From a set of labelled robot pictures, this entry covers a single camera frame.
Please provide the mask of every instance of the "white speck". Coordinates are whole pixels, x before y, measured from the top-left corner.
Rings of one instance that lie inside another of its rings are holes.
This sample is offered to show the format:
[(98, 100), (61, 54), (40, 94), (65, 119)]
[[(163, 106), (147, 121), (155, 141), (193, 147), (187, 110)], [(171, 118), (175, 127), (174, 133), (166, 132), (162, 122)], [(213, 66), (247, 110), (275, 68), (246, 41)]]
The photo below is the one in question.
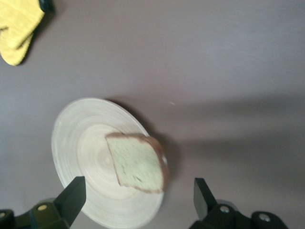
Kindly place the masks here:
[(166, 157), (162, 156), (162, 160), (163, 160), (163, 162), (167, 165)]

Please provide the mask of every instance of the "yellow cloth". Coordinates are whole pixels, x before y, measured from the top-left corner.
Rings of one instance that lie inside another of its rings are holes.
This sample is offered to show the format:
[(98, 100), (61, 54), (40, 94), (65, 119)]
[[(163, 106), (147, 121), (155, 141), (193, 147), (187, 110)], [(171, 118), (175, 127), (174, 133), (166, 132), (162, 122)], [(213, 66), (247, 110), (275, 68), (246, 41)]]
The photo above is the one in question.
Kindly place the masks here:
[(0, 0), (0, 53), (8, 64), (21, 63), (43, 16), (38, 0)]

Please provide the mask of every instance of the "wooden plate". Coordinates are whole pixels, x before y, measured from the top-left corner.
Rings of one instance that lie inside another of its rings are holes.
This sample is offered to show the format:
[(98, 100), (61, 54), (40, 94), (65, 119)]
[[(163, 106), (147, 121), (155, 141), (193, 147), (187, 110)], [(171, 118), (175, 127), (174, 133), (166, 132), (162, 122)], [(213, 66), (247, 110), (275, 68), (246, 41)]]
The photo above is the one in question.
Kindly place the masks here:
[(143, 126), (120, 106), (101, 99), (72, 102), (60, 113), (52, 133), (54, 164), (66, 187), (85, 176), (87, 200), (82, 211), (111, 229), (135, 229), (151, 221), (163, 193), (147, 194), (118, 184), (105, 135), (143, 133)]

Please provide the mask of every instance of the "plate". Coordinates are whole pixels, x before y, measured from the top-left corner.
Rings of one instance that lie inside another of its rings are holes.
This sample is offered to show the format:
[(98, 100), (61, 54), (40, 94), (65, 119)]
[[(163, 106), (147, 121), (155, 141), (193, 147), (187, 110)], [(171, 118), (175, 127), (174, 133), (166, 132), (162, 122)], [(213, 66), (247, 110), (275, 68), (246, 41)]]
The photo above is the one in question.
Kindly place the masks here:
[(52, 154), (64, 187), (85, 176), (86, 203), (82, 212), (111, 229), (136, 229), (150, 222), (163, 199), (118, 184), (105, 135), (143, 133), (143, 126), (110, 101), (84, 98), (72, 102), (57, 117), (52, 133)]

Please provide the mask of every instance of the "screw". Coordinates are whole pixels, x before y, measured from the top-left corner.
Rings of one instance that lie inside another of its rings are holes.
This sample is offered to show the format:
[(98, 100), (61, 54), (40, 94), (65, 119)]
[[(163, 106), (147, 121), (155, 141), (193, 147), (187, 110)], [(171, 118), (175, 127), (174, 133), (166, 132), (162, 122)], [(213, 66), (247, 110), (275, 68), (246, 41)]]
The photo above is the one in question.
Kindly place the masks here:
[(270, 217), (267, 216), (266, 214), (261, 213), (261, 214), (259, 214), (258, 217), (259, 217), (262, 221), (270, 222)]
[(43, 205), (40, 205), (40, 206), (37, 208), (37, 210), (38, 210), (38, 211), (43, 211), (43, 210), (45, 210), (47, 207), (48, 207), (48, 206), (47, 206), (46, 204), (43, 204)]
[(221, 210), (223, 213), (229, 213), (229, 212), (230, 212), (229, 208), (228, 208), (227, 206), (224, 206), (224, 205), (220, 207), (220, 210)]

